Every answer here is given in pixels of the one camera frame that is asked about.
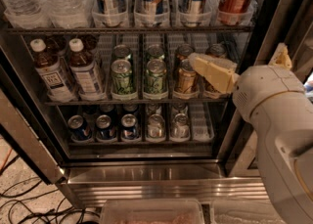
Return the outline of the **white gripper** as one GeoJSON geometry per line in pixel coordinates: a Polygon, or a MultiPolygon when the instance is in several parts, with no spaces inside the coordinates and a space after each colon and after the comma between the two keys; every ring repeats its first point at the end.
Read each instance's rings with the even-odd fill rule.
{"type": "Polygon", "coordinates": [[[228,59],[192,53],[188,60],[193,70],[220,93],[231,93],[237,81],[233,102],[245,121],[250,120],[258,105],[273,96],[287,92],[304,93],[302,83],[289,70],[292,63],[285,43],[278,44],[269,66],[249,67],[240,77],[236,74],[237,64],[228,59]]]}

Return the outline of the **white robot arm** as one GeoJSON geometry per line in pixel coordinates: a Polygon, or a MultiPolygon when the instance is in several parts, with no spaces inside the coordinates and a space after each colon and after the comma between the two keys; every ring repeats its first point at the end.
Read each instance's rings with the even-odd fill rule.
{"type": "Polygon", "coordinates": [[[291,71],[284,43],[270,63],[235,73],[226,59],[192,53],[193,70],[217,91],[230,94],[257,134],[257,165],[263,184],[287,224],[313,224],[313,104],[291,71]]]}

